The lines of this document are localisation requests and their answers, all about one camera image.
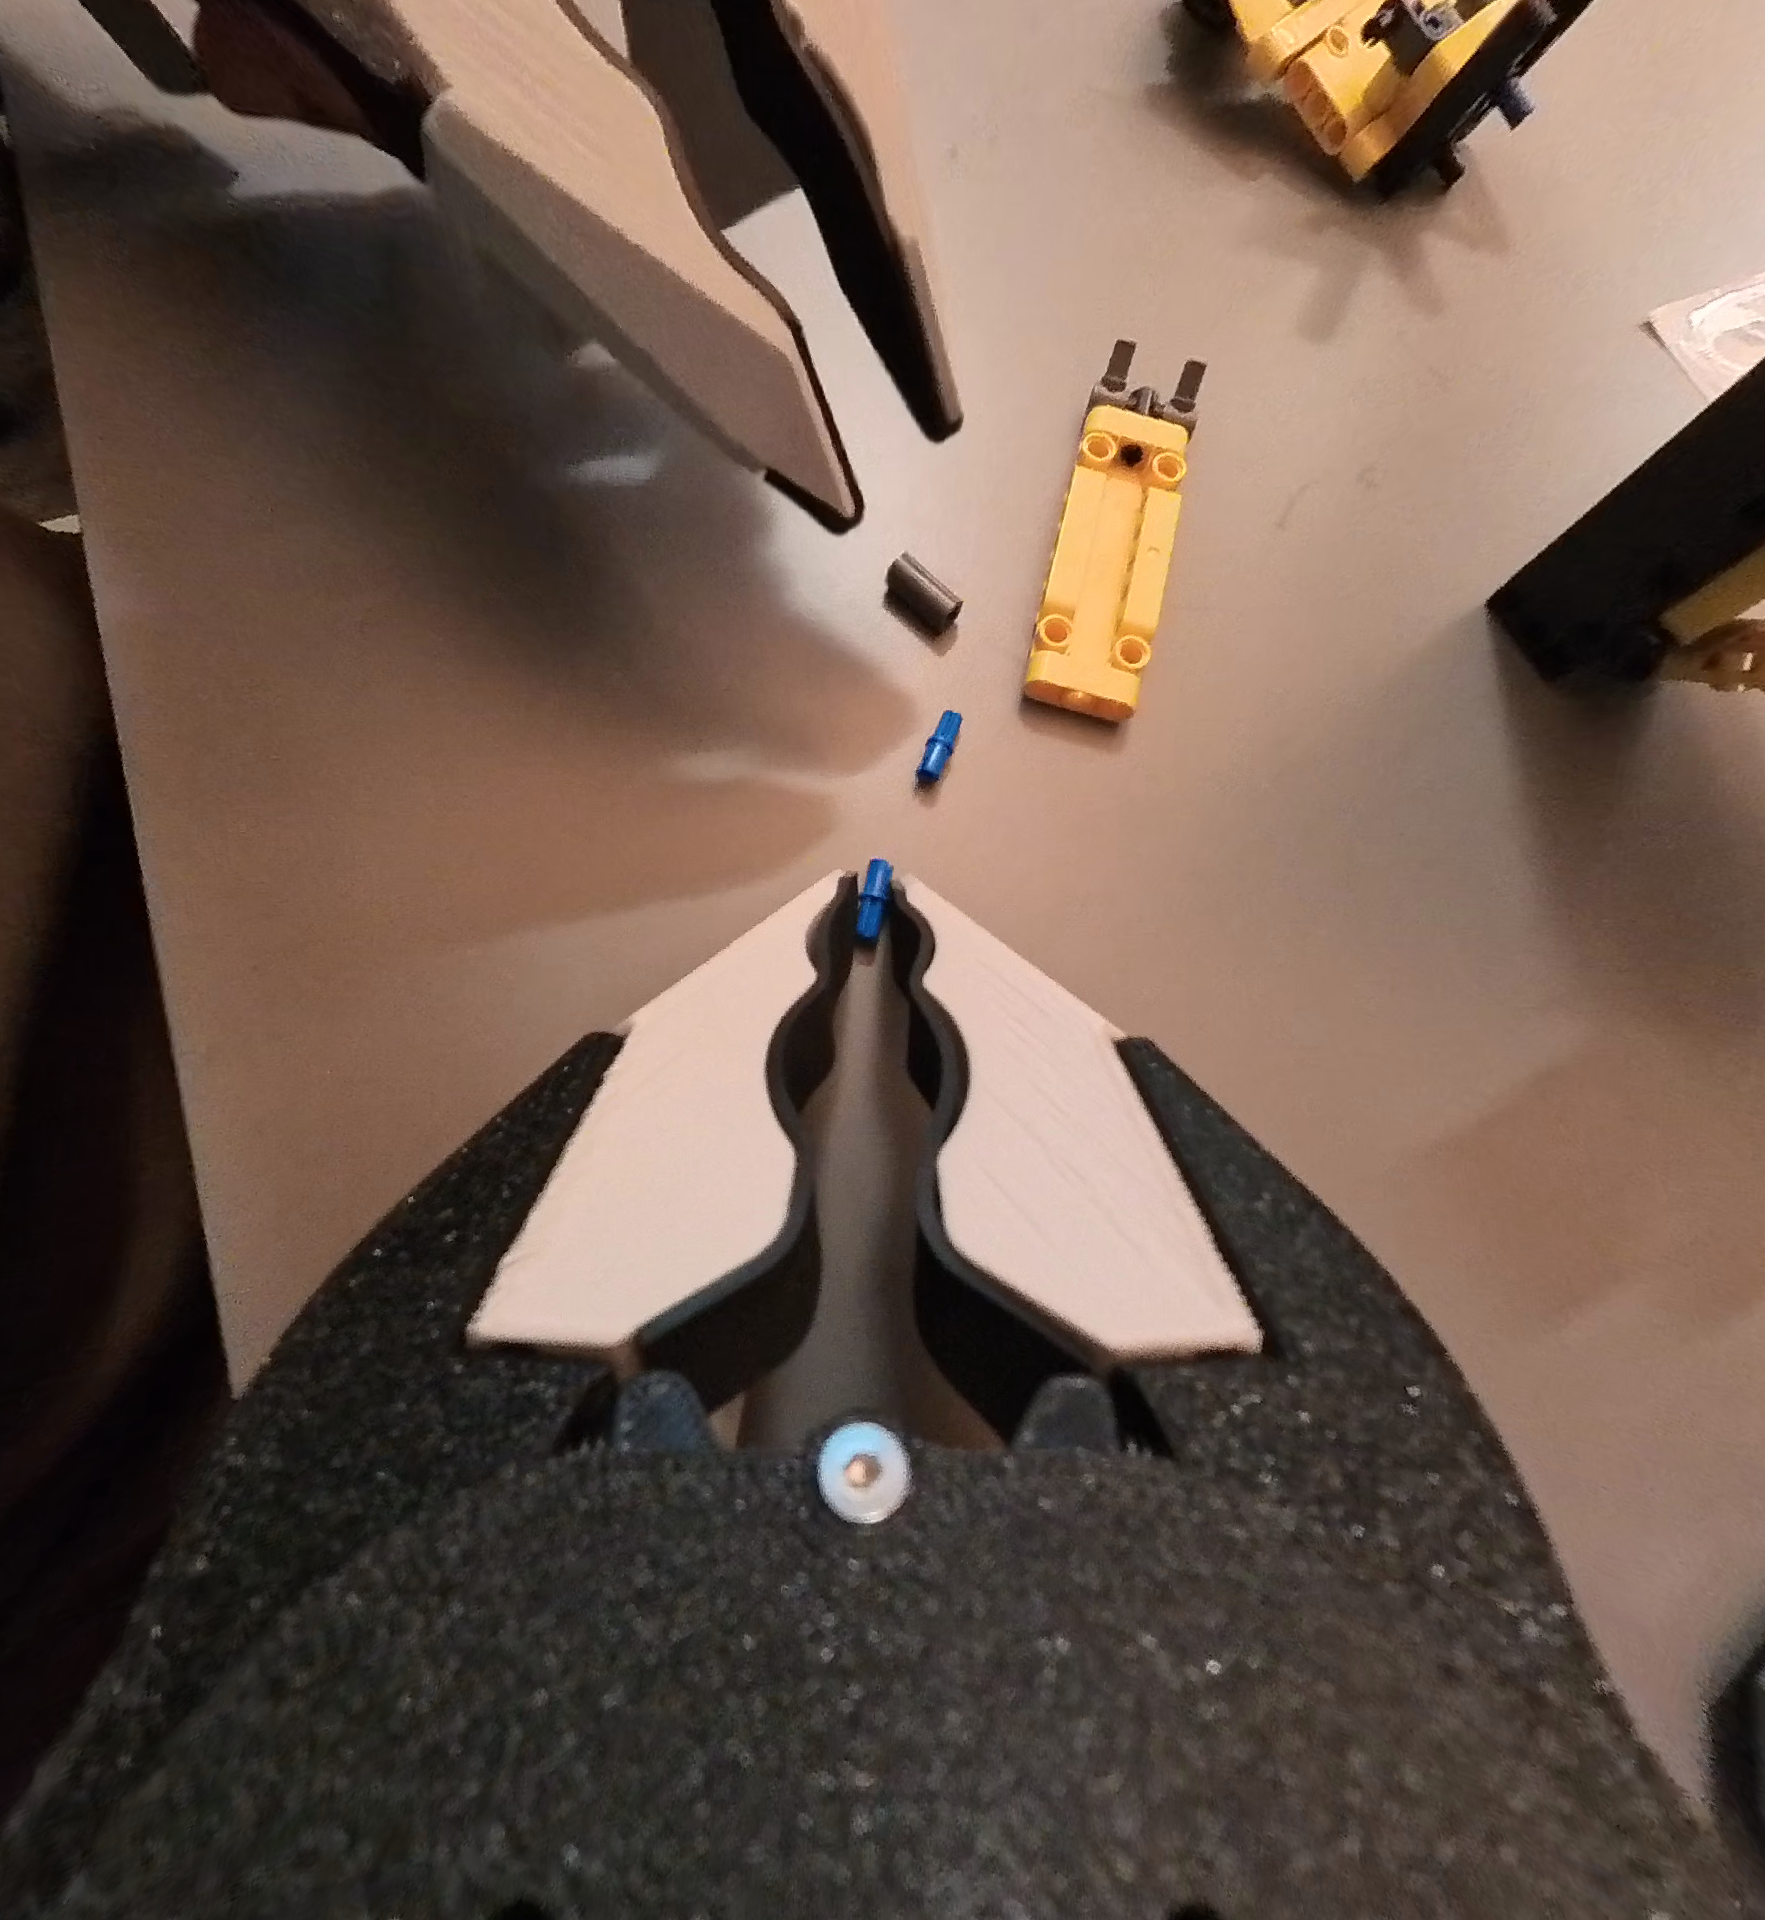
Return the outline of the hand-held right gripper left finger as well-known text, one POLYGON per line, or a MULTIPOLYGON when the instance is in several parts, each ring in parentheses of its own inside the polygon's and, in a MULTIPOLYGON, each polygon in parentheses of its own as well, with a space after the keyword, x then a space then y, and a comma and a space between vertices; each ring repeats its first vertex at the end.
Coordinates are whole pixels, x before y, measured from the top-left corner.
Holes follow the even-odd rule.
POLYGON ((828 875, 639 1007, 465 1339, 667 1371, 713 1411, 802 1345, 821 1288, 802 1110, 833 1061, 854 875, 828 875))

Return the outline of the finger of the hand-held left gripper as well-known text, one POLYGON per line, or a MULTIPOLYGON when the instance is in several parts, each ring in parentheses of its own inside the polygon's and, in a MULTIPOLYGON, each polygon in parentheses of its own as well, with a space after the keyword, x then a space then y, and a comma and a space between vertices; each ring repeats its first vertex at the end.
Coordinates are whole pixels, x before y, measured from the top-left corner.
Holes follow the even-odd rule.
POLYGON ((733 227, 799 189, 857 319, 918 426, 963 423, 928 261, 888 3, 623 1, 700 200, 733 227))
POLYGON ((823 524, 862 517, 792 307, 708 220, 655 89, 574 3, 421 3, 426 176, 534 301, 823 524))

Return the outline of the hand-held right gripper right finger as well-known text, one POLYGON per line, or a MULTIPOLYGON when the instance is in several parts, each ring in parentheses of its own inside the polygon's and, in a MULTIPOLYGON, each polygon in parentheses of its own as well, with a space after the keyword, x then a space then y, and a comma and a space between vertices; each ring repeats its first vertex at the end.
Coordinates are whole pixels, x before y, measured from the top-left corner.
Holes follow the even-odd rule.
POLYGON ((918 1154, 915 1324, 1003 1442, 1061 1377, 1255 1357, 1265 1331, 1140 1087, 1130 1038, 926 881, 895 881, 890 963, 918 1154))

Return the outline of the dark grey brick bush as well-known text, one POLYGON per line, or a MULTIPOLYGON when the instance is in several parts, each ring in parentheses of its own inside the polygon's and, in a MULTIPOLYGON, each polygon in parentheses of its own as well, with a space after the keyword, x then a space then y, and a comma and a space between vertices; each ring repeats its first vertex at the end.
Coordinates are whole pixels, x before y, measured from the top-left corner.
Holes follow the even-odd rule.
POLYGON ((910 550, 886 567, 884 602, 928 639, 948 636, 963 612, 962 596, 910 550))

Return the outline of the small yellow brick piece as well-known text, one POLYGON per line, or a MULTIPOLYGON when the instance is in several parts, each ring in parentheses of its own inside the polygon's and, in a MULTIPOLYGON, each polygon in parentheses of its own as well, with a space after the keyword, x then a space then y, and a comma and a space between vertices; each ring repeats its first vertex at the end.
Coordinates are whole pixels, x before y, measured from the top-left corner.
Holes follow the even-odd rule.
POLYGON ((1030 701, 1119 725, 1134 715, 1182 515, 1201 359, 1167 394, 1115 341, 1091 388, 1024 668, 1030 701))

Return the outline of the large yellow black brick model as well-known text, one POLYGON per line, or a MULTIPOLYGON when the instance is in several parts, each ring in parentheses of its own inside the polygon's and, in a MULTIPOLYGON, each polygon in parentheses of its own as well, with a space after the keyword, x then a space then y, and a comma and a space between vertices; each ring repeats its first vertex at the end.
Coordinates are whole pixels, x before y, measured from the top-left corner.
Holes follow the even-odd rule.
POLYGON ((1632 686, 1765 600, 1765 357, 1487 600, 1545 682, 1632 686))

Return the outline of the yellow brick pulley assembly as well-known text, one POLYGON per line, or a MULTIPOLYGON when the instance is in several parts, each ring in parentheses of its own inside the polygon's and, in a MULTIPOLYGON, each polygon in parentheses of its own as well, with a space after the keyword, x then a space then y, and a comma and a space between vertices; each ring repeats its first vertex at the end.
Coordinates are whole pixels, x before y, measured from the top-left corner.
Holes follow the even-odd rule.
POLYGON ((1257 87, 1287 101, 1354 185, 1379 198, 1465 176, 1471 131, 1533 111, 1526 87, 1585 1, 1184 1, 1234 40, 1257 87))

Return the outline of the printed sticker sheet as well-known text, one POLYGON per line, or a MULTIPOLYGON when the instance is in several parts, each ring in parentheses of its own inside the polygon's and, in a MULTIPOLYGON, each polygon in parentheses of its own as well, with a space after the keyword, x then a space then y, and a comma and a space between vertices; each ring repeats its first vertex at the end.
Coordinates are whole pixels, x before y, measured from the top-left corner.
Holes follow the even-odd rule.
POLYGON ((1643 321, 1705 398, 1717 398, 1765 359, 1765 271, 1658 307, 1643 321))

